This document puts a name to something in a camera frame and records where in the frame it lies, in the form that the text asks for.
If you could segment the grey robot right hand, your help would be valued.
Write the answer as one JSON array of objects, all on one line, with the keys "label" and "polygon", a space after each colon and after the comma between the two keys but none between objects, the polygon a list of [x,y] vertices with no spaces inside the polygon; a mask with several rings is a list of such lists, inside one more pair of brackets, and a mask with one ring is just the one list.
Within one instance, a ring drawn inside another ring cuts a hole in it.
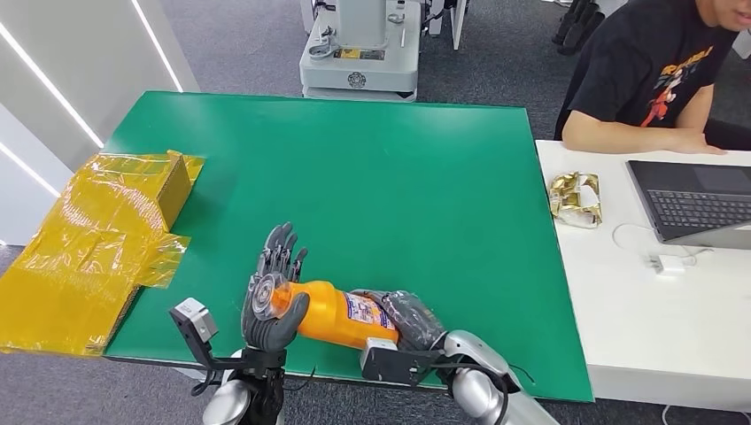
[{"label": "grey robot right hand", "polygon": [[399,332],[401,351],[431,350],[446,333],[437,316],[413,293],[405,290],[353,290],[352,294],[375,301]]}]

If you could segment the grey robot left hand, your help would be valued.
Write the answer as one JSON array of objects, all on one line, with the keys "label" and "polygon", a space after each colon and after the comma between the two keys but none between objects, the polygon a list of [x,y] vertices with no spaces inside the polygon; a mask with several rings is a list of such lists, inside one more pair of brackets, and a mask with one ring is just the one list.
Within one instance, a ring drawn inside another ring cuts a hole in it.
[{"label": "grey robot left hand", "polygon": [[285,349],[297,336],[298,327],[306,317],[310,297],[305,292],[291,299],[289,309],[281,318],[261,320],[252,309],[253,296],[267,275],[278,274],[288,282],[299,278],[307,249],[303,248],[293,256],[297,240],[291,222],[275,226],[264,242],[257,269],[250,277],[241,313],[241,330],[246,344],[255,349],[264,352]]}]

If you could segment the person's right hand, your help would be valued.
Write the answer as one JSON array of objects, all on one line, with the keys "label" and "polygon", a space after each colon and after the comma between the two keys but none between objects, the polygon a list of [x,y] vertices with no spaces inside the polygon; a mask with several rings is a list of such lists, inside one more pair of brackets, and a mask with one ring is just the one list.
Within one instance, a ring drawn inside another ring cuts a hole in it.
[{"label": "person's right hand", "polygon": [[724,155],[726,153],[725,150],[707,143],[705,135],[693,128],[673,129],[667,150],[684,154]]}]

